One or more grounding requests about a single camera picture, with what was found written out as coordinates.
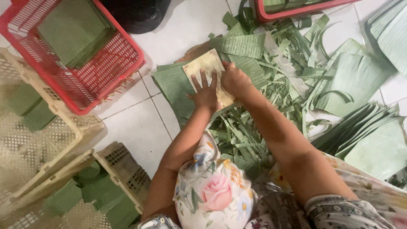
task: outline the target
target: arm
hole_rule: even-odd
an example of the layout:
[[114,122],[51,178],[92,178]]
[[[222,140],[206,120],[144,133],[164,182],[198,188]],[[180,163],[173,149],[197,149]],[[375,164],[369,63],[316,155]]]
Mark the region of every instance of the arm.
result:
[[195,109],[161,159],[150,184],[149,196],[144,205],[142,220],[156,214],[165,214],[174,223],[178,223],[173,201],[178,171],[185,162],[193,159],[202,134],[217,109],[216,72],[212,74],[212,84],[210,86],[208,86],[205,73],[202,71],[201,79],[203,88],[200,87],[196,78],[192,77],[198,92],[195,95],[187,96],[194,100]]
[[251,84],[250,78],[229,64],[222,86],[249,111],[268,149],[301,204],[314,196],[337,194],[356,200],[325,156],[309,143],[297,127]]

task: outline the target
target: black bag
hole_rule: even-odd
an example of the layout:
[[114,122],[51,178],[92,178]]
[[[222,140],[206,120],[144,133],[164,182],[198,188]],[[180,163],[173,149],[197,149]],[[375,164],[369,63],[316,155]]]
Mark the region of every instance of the black bag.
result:
[[156,29],[171,0],[101,0],[128,33],[142,34]]

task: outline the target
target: person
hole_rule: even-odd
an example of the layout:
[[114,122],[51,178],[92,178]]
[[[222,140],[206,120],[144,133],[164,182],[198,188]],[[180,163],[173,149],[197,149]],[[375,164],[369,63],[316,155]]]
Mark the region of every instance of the person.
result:
[[[225,68],[222,87],[243,103],[277,161],[269,173],[274,184],[263,183],[256,193],[244,172],[220,157],[205,130],[218,108],[217,74],[208,85],[201,70],[202,87],[193,76],[197,93],[187,95],[195,109],[161,159],[139,228],[394,228],[389,221],[399,228],[407,225],[405,192],[315,149],[241,69],[234,63]],[[357,195],[375,196],[372,203],[388,220]]]

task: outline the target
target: plastic crate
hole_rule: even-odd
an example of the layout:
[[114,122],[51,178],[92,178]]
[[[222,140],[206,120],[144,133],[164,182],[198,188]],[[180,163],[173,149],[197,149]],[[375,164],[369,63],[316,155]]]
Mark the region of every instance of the plastic crate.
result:
[[[6,106],[8,96],[23,82],[21,79],[30,84],[57,115],[41,131],[28,130],[22,123],[23,118]],[[7,195],[22,198],[50,178],[82,153],[77,149],[104,127],[94,114],[71,113],[22,58],[0,48],[0,202]]]
[[80,154],[61,168],[52,177],[36,186],[20,199],[7,197],[0,202],[0,226],[12,225],[24,215],[35,212],[38,214],[42,208],[42,200],[63,187],[72,177],[95,161],[93,150]]
[[123,143],[113,142],[105,149],[94,153],[94,156],[110,174],[112,181],[123,189],[136,205],[136,210],[142,214],[151,180]]
[[277,12],[277,13],[273,13],[273,14],[267,14],[266,11],[264,11],[263,0],[255,0],[255,3],[256,3],[257,19],[260,22],[272,22],[272,21],[276,21],[276,20],[280,20],[280,19],[284,19],[284,18],[290,18],[290,17],[297,16],[297,15],[312,13],[315,11],[321,11],[323,9],[337,7],[340,5],[357,2],[357,1],[360,1],[360,0],[331,0],[328,2],[312,4],[309,6],[304,6],[301,8]]
[[37,26],[60,1],[14,1],[0,16],[0,33],[72,112],[85,115],[144,64],[144,54],[107,9],[93,0],[118,32],[84,67],[66,68],[37,32]]
[[63,187],[77,172],[90,166],[95,159],[142,214],[142,205],[147,199],[150,185],[150,178],[144,169],[136,163],[122,143],[113,142],[97,153],[92,152],[93,150],[88,150],[81,154],[23,198],[14,202],[13,199],[11,202],[8,199],[9,202],[5,204],[0,201],[0,228],[110,229],[105,214],[96,211],[92,203],[84,203],[82,199],[62,217],[48,214],[42,207],[45,198]]
[[23,198],[0,202],[0,228],[7,229],[111,229],[104,213],[82,199],[63,216],[43,209],[43,200],[63,187],[80,170],[95,161],[93,150],[79,155],[54,176],[37,186]]

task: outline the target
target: cream plastic crate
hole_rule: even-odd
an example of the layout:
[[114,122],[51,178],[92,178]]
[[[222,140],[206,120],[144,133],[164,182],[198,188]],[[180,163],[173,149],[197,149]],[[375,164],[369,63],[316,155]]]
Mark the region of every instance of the cream plastic crate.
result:
[[105,149],[95,152],[95,158],[110,174],[111,180],[119,185],[142,214],[147,200],[150,177],[137,164],[123,143],[113,142]]
[[[22,117],[7,110],[7,96],[21,79],[30,84],[57,116],[41,131],[30,132]],[[66,166],[77,150],[105,125],[94,114],[71,113],[57,94],[22,58],[0,48],[0,204],[19,199]]]
[[7,206],[7,210],[0,211],[0,228],[110,229],[106,215],[95,211],[92,203],[84,203],[82,199],[62,217],[52,216],[42,209],[44,198],[64,186],[75,173],[91,165],[95,159],[106,169],[111,180],[119,185],[134,202],[136,210],[142,214],[142,206],[147,199],[151,182],[144,169],[137,164],[122,143],[113,142],[105,149],[93,153],[93,156],[90,155],[92,151],[89,150],[76,158],[23,198]]
[[105,214],[82,199],[62,217],[42,208],[45,198],[63,187],[77,172],[95,161],[88,150],[14,203],[0,210],[0,228],[7,229],[111,229]]

